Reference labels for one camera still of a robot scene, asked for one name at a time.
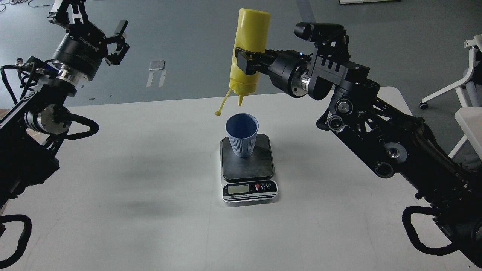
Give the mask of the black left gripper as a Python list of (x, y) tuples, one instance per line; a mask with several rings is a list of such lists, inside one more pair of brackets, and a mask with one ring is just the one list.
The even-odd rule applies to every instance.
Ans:
[[(67, 65), (80, 72), (87, 81), (92, 81), (102, 60), (109, 66), (118, 66), (130, 46), (126, 42), (125, 30), (128, 20), (121, 20), (112, 36), (95, 24), (89, 23), (85, 0), (55, 0), (47, 20), (66, 29), (67, 32), (50, 59), (55, 67)], [(107, 54), (107, 45), (116, 44), (114, 53)]]

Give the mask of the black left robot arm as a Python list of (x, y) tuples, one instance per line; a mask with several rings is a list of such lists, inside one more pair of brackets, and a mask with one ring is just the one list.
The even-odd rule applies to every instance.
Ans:
[(81, 80), (94, 79), (101, 63), (117, 66), (130, 46), (127, 20), (112, 36), (93, 24), (84, 0), (56, 0), (50, 23), (66, 33), (50, 60), (31, 57), (26, 63), (1, 66), (1, 79), (14, 106), (1, 118), (1, 210), (29, 186), (43, 184), (58, 169), (56, 155), (65, 140), (91, 137), (99, 125), (65, 106)]

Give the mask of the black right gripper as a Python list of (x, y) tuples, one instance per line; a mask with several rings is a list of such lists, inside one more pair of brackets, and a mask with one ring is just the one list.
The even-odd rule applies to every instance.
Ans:
[(237, 67), (245, 75), (259, 72), (270, 77), (271, 83), (293, 98), (308, 94), (302, 86), (302, 77), (308, 70), (310, 56), (294, 50), (265, 50), (252, 52), (236, 47)]

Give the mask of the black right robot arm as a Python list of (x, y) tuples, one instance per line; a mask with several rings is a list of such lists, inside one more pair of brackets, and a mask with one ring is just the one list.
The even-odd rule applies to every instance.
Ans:
[(324, 99), (334, 91), (320, 130), (333, 132), (378, 177), (400, 173), (429, 207), (407, 207), (402, 222), (412, 245), (444, 256), (460, 251), (481, 267), (481, 174), (453, 161), (423, 118), (405, 114), (378, 97), (369, 68), (350, 60), (344, 26), (298, 23), (294, 33), (314, 43), (314, 53), (267, 50), (259, 23), (236, 30), (233, 63), (260, 73), (291, 97)]

